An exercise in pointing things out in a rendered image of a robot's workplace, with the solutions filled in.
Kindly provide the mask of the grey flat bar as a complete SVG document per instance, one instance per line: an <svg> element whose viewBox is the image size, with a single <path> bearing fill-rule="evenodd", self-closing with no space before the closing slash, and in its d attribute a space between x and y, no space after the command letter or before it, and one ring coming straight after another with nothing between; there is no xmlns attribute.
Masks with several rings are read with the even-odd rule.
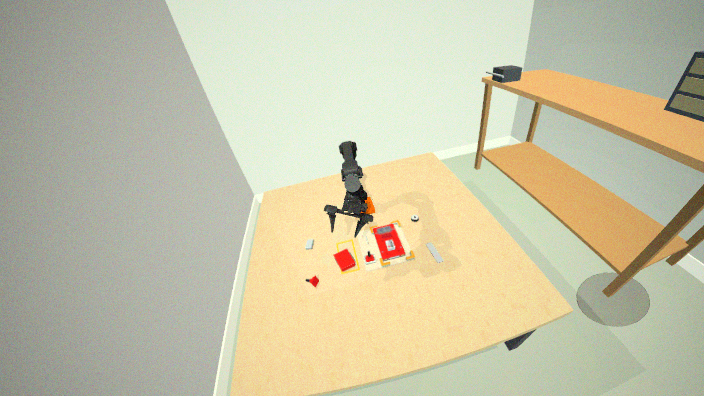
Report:
<svg viewBox="0 0 704 396"><path fill-rule="evenodd" d="M431 242L431 243L432 243L432 242ZM443 262L443 261L444 261L443 258L439 255L439 252L436 250L436 248L434 247L434 245L431 244L431 243L426 244L426 246L429 248L429 251L431 252L431 254L433 255L433 257L435 258L435 260L437 261L437 263Z"/></svg>

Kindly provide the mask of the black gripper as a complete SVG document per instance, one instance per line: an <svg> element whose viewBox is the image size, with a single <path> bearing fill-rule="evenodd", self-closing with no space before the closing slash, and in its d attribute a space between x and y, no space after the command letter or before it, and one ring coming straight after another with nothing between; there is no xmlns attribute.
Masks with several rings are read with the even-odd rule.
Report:
<svg viewBox="0 0 704 396"><path fill-rule="evenodd" d="M331 233L333 233L333 231L334 231L334 224L335 224L335 218L336 218L335 213L360 218L360 221L358 220L358 222L357 222L357 226L356 226L356 230L355 230L355 234L354 234L354 238L356 238L357 235L359 234L360 230L363 228L363 226L365 224L369 224L368 222L373 222L373 215L366 214L366 213L361 213L360 215L358 215L356 213L351 214L349 212L344 212L344 211L347 211L347 208L345 206L346 206L346 203L348 200L353 201L353 202L360 202L360 197L346 194L344 197L344 203L343 203L342 209L338 209L337 206L327 204L324 207L324 211L327 212L326 214L329 215Z"/></svg>

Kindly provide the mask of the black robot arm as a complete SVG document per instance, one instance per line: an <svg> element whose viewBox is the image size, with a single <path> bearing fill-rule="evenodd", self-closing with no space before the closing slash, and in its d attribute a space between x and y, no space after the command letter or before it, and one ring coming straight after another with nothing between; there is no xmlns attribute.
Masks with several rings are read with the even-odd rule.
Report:
<svg viewBox="0 0 704 396"><path fill-rule="evenodd" d="M360 202L353 202L348 200L346 203L347 212L356 213L360 215L361 212L365 212L368 208L368 204L365 203L367 200L367 192L363 189L360 182L360 178L363 176L363 171L361 166L358 166L356 159L357 156L357 146L355 142L347 141L342 142L338 146L340 154L342 154L344 162L342 163L341 176L342 182L344 183L346 194L354 195L360 197Z"/></svg>

